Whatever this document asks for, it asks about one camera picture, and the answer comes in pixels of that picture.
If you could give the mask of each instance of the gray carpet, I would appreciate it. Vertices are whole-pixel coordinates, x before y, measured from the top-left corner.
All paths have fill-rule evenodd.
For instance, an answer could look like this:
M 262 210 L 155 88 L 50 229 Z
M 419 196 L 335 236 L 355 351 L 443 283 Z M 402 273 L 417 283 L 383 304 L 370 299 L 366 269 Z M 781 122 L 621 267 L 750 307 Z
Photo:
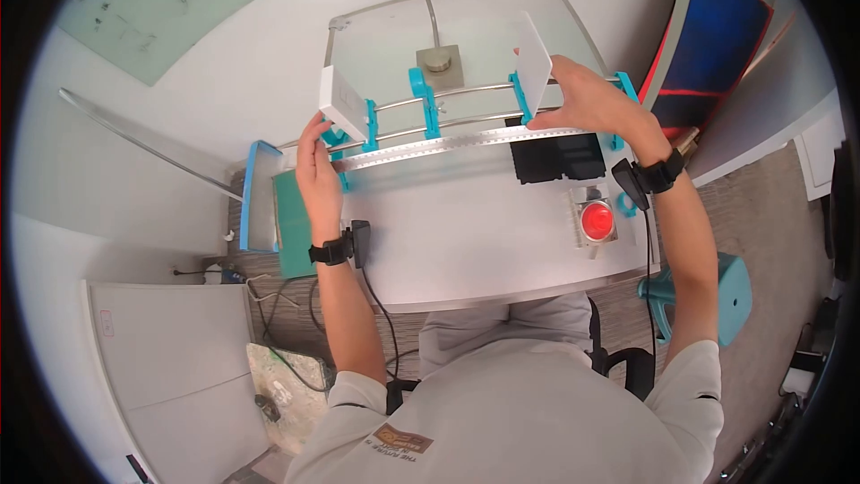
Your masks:
M 234 177 L 241 186 L 242 175 Z M 722 405 L 725 425 L 717 440 L 714 471 L 709 481 L 718 479 L 719 470 L 729 464 L 740 447 L 760 425 L 768 421 L 779 404 L 778 387 L 790 362 L 792 351 L 804 322 L 826 295 L 831 282 L 831 267 L 824 253 L 823 218 L 818 203 L 808 203 L 800 164 L 794 144 L 741 168 L 699 190 L 714 228 L 717 248 L 741 256 L 752 280 L 753 305 L 747 324 L 729 347 L 721 350 Z M 238 230 L 239 204 L 231 201 L 230 224 Z M 240 253 L 237 242 L 230 247 L 230 261 L 249 277 L 268 273 L 272 278 L 254 281 L 259 296 L 276 292 L 279 279 L 277 255 Z M 297 280 L 284 288 L 285 299 L 261 303 L 271 322 L 272 344 L 290 350 L 324 357 L 331 355 L 325 336 L 315 328 L 308 304 L 314 278 Z M 609 352 L 631 346 L 651 349 L 651 331 L 644 303 L 636 296 L 631 280 L 589 293 L 597 304 L 603 346 Z M 312 304 L 317 319 L 318 291 Z M 263 327 L 260 313 L 252 304 L 254 329 L 258 337 Z M 425 314 L 394 315 L 397 342 L 401 352 L 418 345 L 418 330 Z M 394 357 L 388 324 L 382 316 L 377 325 L 386 356 Z M 666 347 L 657 348 L 657 370 L 662 370 Z M 401 360 L 400 376 L 414 378 L 417 358 Z M 624 371 L 611 374 L 623 384 Z

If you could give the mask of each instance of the hand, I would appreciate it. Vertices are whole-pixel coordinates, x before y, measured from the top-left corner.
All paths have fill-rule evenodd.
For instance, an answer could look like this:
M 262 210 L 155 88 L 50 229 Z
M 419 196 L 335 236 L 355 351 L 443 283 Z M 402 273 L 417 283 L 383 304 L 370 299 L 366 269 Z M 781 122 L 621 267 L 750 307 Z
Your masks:
M 320 111 L 310 119 L 298 139 L 296 181 L 305 201 L 314 246 L 340 238 L 343 189 L 328 159 L 328 150 L 319 140 L 320 134 L 329 127 L 331 122 L 325 121 Z
M 552 76 L 562 89 L 564 104 L 539 113 L 526 124 L 528 129 L 572 127 L 617 134 L 630 143 L 646 167 L 671 154 L 657 118 L 592 70 L 553 55 Z

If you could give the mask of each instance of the black office chair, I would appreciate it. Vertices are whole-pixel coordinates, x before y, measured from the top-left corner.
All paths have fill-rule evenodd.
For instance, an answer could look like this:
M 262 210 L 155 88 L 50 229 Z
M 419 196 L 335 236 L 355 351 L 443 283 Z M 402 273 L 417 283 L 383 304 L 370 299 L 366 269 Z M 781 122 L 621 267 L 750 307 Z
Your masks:
M 627 362 L 627 377 L 624 380 L 624 388 L 635 394 L 639 400 L 644 401 L 651 389 L 654 388 L 654 356 L 641 348 L 625 348 L 615 353 L 610 353 L 600 345 L 600 315 L 597 306 L 591 297 L 588 301 L 592 305 L 591 325 L 588 331 L 591 334 L 594 351 L 590 354 L 592 369 L 603 376 L 609 376 L 609 370 L 616 364 Z M 412 392 L 421 380 L 393 379 L 385 386 L 388 389 L 385 414 L 393 414 L 403 404 L 403 391 Z
M 627 362 L 627 377 L 624 388 L 635 394 L 639 400 L 645 398 L 654 388 L 654 356 L 641 348 L 625 348 L 610 354 L 600 345 L 600 315 L 591 297 L 592 320 L 588 328 L 591 333 L 594 351 L 591 353 L 592 369 L 609 377 L 609 370 L 616 364 Z

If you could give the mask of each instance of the black cable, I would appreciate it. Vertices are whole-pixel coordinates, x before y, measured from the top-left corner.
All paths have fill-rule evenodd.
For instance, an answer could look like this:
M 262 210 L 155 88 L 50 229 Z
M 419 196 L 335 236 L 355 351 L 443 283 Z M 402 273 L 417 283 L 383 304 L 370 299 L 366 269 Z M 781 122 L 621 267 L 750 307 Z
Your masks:
M 275 308 L 278 307 L 278 300 L 282 297 L 281 294 L 284 293 L 284 289 L 287 287 L 287 285 L 289 285 L 292 282 L 295 282 L 297 280 L 303 280 L 303 279 L 310 278 L 310 277 L 314 277 L 314 275 L 305 275 L 303 277 L 287 278 L 284 280 L 283 283 L 281 283 L 280 288 L 278 288 L 277 295 L 274 296 L 274 301 L 272 302 L 272 310 L 271 310 L 271 312 L 269 312 L 269 318 L 268 318 L 268 320 L 263 320 L 263 338 L 264 339 L 267 337 L 267 335 L 270 334 L 269 333 L 269 326 L 272 325 L 272 320 L 274 320 L 274 311 L 275 311 Z
M 313 320 L 314 326 L 317 327 L 317 331 L 322 334 L 325 334 L 325 328 L 320 324 L 319 320 L 317 320 L 317 315 L 314 313 L 314 290 L 317 289 L 317 285 L 320 284 L 320 279 L 314 281 L 313 285 L 310 285 L 310 291 L 308 291 L 308 312 L 310 313 L 310 319 Z
M 403 351 L 403 353 L 401 353 L 400 355 L 395 355 L 391 359 L 385 361 L 385 371 L 388 372 L 389 376 L 394 377 L 394 374 L 388 370 L 388 365 L 393 363 L 395 360 L 399 361 L 400 359 L 403 359 L 404 357 L 406 357 L 410 353 L 415 353 L 417 351 L 418 351 L 418 348 L 415 348 L 415 349 L 409 350 L 409 351 Z
M 274 303 L 272 303 L 272 313 L 273 313 L 273 314 L 272 314 L 272 315 L 270 315 L 270 317 L 269 317 L 269 321 L 271 321 L 272 317 L 274 316 L 274 308 L 275 308 L 275 306 L 278 304 L 278 299 L 279 299 L 279 297 L 280 297 L 280 292 L 284 290 L 284 288 L 286 287 L 286 285 L 288 285 L 289 283 L 291 283 L 291 282 L 292 282 L 292 281 L 294 281 L 294 280 L 298 280 L 299 278 L 307 278 L 307 277 L 288 278 L 288 279 L 286 279 L 286 280 L 284 281 L 284 283 L 281 285 L 281 287 L 280 287 L 280 291 L 278 292 L 278 295 L 277 295 L 277 296 L 275 296 L 275 298 L 274 298 L 274 299 L 275 299 L 275 300 L 274 300 Z M 250 282 L 248 282 L 248 283 L 246 283 L 246 285 L 248 285 L 248 292 L 250 292 L 251 296 L 253 296 L 253 297 L 255 297 L 255 298 L 256 298 L 256 297 L 258 297 L 258 296 L 257 296 L 257 293 L 254 291 L 254 288 L 253 288 L 253 287 L 251 287 L 251 283 L 250 283 Z M 265 339 L 266 339 L 266 338 L 268 338 L 269 340 L 271 340 L 271 341 L 272 341 L 272 343 L 273 343 L 273 344 L 276 344 L 276 343 L 275 343 L 275 341 L 274 341 L 274 338 L 272 337 L 272 333 L 270 333 L 270 332 L 269 332 L 269 321 L 267 321 L 267 320 L 266 320 L 266 315 L 263 313 L 263 306 L 260 304 L 261 302 L 260 302 L 260 301 L 257 301 L 256 299 L 254 299 L 254 302 L 256 302 L 256 303 L 257 303 L 257 309 L 260 311 L 260 320 L 262 320 L 262 322 L 263 322 L 263 336 L 262 336 L 262 338 L 264 339 L 263 341 L 265 342 Z M 317 387 L 314 387 L 314 386 L 313 386 L 313 385 L 311 385 L 310 383 L 308 383 L 308 382 L 307 382 L 307 380 L 305 380 L 305 379 L 302 377 L 302 375 L 301 375 L 301 374 L 299 374 L 299 373 L 298 373 L 298 371 L 296 371 L 296 369 L 294 369 L 294 368 L 292 367 L 292 365 L 291 365 L 291 364 L 290 364 L 286 359 L 284 359 L 284 357 L 283 357 L 280 353 L 278 353 L 278 352 L 277 352 L 277 351 L 272 347 L 272 345 L 270 345 L 270 344 L 266 343 L 266 347 L 269 349 L 269 351 L 271 351 L 271 352 L 274 354 L 274 356 L 275 356 L 275 357 L 277 357 L 278 359 L 280 359 L 280 361 L 286 365 L 286 368 L 290 369 L 290 371 L 291 371 L 291 372 L 293 373 L 293 375 L 298 379 L 298 381 L 299 381 L 299 382 L 302 382 L 302 384 L 303 384 L 303 385 L 305 385 L 308 389 L 310 389 L 310 390 L 312 390 L 312 391 L 314 391 L 314 392 L 317 392 L 317 393 L 328 393 L 328 391 L 329 391 L 330 389 L 328 389 L 328 388 L 319 389 L 319 388 L 317 388 Z
M 648 243 L 648 252 L 645 253 L 645 307 L 648 308 L 648 320 L 651 326 L 651 353 L 654 355 L 654 379 L 657 378 L 657 336 L 654 334 L 654 312 L 651 311 L 651 260 L 654 255 L 651 252 L 651 221 L 648 217 L 648 211 L 642 211 L 645 214 L 645 235 Z
M 173 274 L 174 274 L 174 276 L 177 276 L 177 275 L 197 275 L 197 274 L 200 274 L 200 273 L 221 273 L 221 270 L 219 270 L 219 269 L 212 269 L 212 270 L 209 270 L 209 271 L 207 271 L 207 272 L 181 272 L 181 271 L 179 271 L 178 269 L 173 270 Z
M 394 374 L 391 374 L 391 377 L 393 377 L 394 379 L 400 379 L 399 377 L 397 377 L 397 374 L 400 373 L 400 352 L 397 349 L 397 335 L 394 333 L 394 322 L 391 321 L 391 316 L 388 314 L 388 311 L 385 310 L 385 307 L 382 306 L 382 303 L 379 301 L 376 292 L 373 291 L 371 281 L 367 279 L 366 268 L 361 269 L 361 276 L 365 278 L 365 285 L 367 286 L 367 291 L 371 292 L 371 296 L 373 296 L 373 301 L 377 302 L 377 305 L 382 310 L 382 313 L 385 315 L 385 319 L 388 320 L 388 327 L 391 328 L 391 340 L 394 342 Z

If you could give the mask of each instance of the red and blue painting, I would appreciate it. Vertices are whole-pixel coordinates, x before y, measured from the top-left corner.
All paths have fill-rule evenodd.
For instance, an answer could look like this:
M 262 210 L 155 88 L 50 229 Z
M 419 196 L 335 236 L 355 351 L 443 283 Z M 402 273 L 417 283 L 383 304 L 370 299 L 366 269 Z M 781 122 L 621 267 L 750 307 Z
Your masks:
M 772 15 L 763 0 L 690 0 L 666 79 L 651 108 L 666 137 L 677 138 L 691 127 L 704 130 L 740 82 Z M 648 91 L 662 47 L 640 99 Z

